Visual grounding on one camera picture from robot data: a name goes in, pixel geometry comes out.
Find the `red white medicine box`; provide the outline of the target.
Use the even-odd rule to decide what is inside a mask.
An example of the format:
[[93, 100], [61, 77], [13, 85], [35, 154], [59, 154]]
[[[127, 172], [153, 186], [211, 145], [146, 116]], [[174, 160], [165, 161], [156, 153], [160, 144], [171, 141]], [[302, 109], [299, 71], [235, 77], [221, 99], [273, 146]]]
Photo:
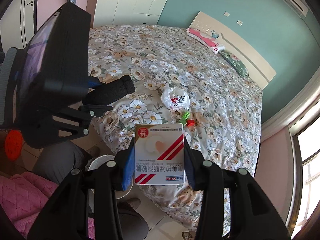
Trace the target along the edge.
[[184, 130], [181, 124], [137, 125], [134, 150], [135, 184], [184, 184]]

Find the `person's left leg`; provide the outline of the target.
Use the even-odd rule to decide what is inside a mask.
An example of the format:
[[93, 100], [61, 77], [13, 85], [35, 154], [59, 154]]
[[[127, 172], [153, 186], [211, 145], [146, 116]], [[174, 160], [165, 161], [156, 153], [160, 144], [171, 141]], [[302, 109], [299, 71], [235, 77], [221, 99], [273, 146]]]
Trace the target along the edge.
[[99, 154], [100, 148], [97, 146], [86, 151], [71, 141], [55, 144], [42, 150], [32, 172], [60, 184], [71, 170], [83, 170]]

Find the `pink white pillow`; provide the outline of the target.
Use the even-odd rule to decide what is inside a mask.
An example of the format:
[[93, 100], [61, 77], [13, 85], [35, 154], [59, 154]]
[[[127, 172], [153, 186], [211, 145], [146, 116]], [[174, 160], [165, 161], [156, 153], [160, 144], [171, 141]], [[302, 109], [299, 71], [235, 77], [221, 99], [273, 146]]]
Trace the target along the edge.
[[186, 33], [188, 36], [196, 39], [201, 44], [209, 48], [215, 54], [225, 49], [225, 46], [217, 42], [215, 38], [209, 36], [206, 33], [199, 31], [198, 29], [188, 28], [186, 30]]

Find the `green floral pillow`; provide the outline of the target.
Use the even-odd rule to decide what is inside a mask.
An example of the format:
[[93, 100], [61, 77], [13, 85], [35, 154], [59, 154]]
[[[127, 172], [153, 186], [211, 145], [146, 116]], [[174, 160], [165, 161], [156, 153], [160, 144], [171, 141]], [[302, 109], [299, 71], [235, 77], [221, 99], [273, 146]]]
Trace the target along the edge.
[[249, 71], [243, 62], [234, 54], [227, 51], [220, 51], [221, 56], [236, 70], [242, 77], [248, 77]]

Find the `dark green toy block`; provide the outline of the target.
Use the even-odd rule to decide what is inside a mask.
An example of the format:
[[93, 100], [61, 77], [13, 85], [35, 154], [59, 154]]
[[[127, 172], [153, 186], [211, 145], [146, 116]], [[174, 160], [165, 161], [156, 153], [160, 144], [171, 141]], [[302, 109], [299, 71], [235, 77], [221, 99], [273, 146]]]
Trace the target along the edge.
[[179, 124], [182, 124], [182, 125], [186, 125], [186, 124], [187, 124], [187, 120], [184, 119], [184, 118], [180, 118], [180, 119], [178, 120], [178, 123], [179, 123]]

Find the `white plastic bag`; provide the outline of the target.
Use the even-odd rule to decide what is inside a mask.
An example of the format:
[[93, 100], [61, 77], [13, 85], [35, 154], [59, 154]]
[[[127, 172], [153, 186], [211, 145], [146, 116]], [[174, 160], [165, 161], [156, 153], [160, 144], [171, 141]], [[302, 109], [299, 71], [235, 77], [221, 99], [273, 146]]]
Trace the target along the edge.
[[167, 88], [161, 95], [163, 104], [172, 110], [190, 108], [190, 98], [185, 89], [180, 87]]

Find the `window with frame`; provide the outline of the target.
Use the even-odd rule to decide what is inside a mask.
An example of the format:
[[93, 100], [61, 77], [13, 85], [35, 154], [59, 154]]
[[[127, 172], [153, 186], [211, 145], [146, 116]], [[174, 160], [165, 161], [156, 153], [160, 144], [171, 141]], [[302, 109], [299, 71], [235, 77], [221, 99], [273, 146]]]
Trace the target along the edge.
[[295, 194], [289, 231], [296, 237], [319, 204], [319, 115], [293, 135]]

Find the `white wardrobe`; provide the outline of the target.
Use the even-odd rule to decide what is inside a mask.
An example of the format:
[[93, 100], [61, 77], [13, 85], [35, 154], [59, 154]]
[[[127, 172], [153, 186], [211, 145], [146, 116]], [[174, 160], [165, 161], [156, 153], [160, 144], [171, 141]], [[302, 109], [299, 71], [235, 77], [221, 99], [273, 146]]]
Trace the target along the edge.
[[93, 27], [157, 24], [167, 0], [97, 0]]

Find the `cream wooden headboard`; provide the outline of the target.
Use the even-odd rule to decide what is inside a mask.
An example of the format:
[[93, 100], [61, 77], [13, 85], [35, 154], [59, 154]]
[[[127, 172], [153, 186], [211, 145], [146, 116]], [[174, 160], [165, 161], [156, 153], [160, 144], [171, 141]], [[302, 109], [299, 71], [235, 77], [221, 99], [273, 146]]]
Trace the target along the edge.
[[199, 12], [189, 25], [201, 32], [219, 34], [218, 42], [225, 45], [225, 50], [234, 54], [246, 66], [250, 78], [264, 89], [275, 77], [276, 71], [271, 65], [241, 36], [229, 29], [226, 25], [210, 17], [204, 12]]

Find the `red toy brick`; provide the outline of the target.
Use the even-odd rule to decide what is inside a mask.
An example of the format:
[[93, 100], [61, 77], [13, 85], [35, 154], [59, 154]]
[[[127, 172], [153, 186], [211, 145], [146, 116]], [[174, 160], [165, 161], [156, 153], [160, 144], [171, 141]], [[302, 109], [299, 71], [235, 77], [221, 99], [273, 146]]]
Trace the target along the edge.
[[195, 125], [196, 125], [196, 121], [193, 120], [193, 119], [188, 119], [188, 120], [186, 121], [186, 126], [187, 126], [187, 127], [192, 127], [192, 126], [195, 126]]

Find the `light green toy brick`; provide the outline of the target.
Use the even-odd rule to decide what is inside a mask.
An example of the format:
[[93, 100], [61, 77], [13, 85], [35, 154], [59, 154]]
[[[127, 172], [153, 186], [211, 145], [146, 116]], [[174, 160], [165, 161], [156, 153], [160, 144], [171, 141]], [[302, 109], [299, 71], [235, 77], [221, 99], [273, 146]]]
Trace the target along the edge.
[[184, 119], [184, 120], [187, 120], [189, 118], [189, 116], [190, 116], [190, 112], [186, 111], [186, 112], [183, 113], [181, 118]]

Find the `white door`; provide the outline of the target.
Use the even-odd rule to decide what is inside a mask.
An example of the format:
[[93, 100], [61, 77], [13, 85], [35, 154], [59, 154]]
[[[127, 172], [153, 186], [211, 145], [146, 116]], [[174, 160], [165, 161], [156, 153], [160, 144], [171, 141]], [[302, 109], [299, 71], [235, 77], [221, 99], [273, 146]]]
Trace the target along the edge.
[[13, 0], [1, 18], [1, 46], [6, 53], [9, 48], [26, 47], [37, 31], [37, 0]]

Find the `floral bed quilt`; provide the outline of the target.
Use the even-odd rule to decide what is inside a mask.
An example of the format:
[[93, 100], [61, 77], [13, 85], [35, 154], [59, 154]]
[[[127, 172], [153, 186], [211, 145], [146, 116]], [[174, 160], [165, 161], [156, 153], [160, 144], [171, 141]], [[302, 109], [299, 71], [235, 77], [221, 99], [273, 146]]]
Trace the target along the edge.
[[136, 125], [184, 125], [192, 149], [221, 168], [255, 172], [259, 153], [262, 95], [182, 28], [116, 25], [89, 32], [88, 71], [108, 83], [131, 77], [134, 93], [92, 121], [112, 152], [126, 148]]

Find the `pink quilted jacket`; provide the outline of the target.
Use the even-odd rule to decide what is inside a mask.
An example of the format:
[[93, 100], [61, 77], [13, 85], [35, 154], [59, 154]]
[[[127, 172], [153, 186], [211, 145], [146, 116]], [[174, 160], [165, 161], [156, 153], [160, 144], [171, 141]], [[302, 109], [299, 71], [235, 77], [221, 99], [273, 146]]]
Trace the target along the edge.
[[5, 239], [91, 239], [87, 190], [95, 173], [75, 168], [56, 184], [33, 172], [1, 177], [1, 233]]

